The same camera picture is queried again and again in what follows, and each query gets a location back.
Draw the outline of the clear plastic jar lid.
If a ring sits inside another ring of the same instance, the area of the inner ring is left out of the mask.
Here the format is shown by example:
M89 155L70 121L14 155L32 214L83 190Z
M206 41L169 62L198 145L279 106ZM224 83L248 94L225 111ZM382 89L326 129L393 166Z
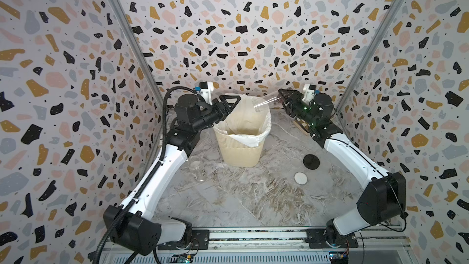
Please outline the clear plastic jar lid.
M301 167L302 166L302 161L300 161L298 158L291 159L290 163L293 167Z

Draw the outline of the black jar lid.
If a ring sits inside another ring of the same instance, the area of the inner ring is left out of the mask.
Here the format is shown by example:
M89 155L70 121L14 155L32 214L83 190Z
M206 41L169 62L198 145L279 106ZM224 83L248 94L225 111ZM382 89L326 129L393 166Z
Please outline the black jar lid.
M320 166L320 159L313 154L305 155L302 162L309 170L316 170Z

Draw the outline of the white jar lid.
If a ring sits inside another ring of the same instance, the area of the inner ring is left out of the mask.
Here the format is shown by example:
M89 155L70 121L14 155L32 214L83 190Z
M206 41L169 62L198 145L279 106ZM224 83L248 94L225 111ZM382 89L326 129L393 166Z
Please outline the white jar lid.
M305 185L308 182L308 178L303 172L297 172L294 175L294 181L298 185Z

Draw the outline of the white lid tea jar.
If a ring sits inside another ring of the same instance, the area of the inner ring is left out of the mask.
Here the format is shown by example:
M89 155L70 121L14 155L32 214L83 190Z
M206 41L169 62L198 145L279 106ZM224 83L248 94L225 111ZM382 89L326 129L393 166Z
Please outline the white lid tea jar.
M194 169L194 178L197 182L206 182L208 177L203 166Z

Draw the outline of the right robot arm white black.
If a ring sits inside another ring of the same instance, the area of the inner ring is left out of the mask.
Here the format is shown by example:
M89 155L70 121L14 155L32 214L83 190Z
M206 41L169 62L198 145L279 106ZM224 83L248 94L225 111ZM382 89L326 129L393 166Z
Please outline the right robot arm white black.
M308 87L304 93L280 89L278 95L287 115L306 123L311 138L337 158L363 190L355 207L327 222L323 236L327 245L339 248L358 231L396 216L406 219L404 176L399 172L391 173L375 163L333 123L335 107L329 95L316 92L314 86Z

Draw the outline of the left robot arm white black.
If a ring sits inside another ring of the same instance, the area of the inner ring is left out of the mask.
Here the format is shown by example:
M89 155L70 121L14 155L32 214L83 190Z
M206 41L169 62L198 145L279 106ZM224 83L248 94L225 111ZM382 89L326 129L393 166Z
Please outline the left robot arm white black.
M240 96L221 95L207 103L196 93L179 97L175 118L164 131L162 148L136 189L119 205L109 206L103 219L106 233L96 247L93 262L99 263L107 241L149 255L159 246L171 244L185 249L192 243L192 224L178 218L154 222L157 204L179 168L200 140L200 133L224 121L241 101Z

